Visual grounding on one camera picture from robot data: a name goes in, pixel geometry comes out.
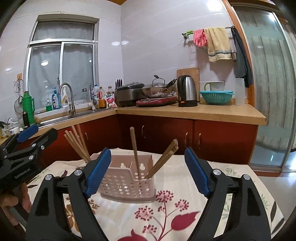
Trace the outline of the person's left hand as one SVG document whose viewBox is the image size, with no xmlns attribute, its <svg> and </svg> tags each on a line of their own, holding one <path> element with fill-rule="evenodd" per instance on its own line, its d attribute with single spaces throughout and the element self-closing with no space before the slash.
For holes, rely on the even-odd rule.
<svg viewBox="0 0 296 241">
<path fill-rule="evenodd" d="M 30 197 L 28 194 L 28 188 L 25 183 L 20 186 L 20 194 L 21 194 L 21 201 L 22 207 L 28 213 L 31 210 L 32 204 L 30 201 Z M 1 208 L 5 211 L 8 211 L 7 207 L 14 207 L 19 203 L 18 197 L 14 196 L 13 194 L 1 194 Z"/>
</svg>

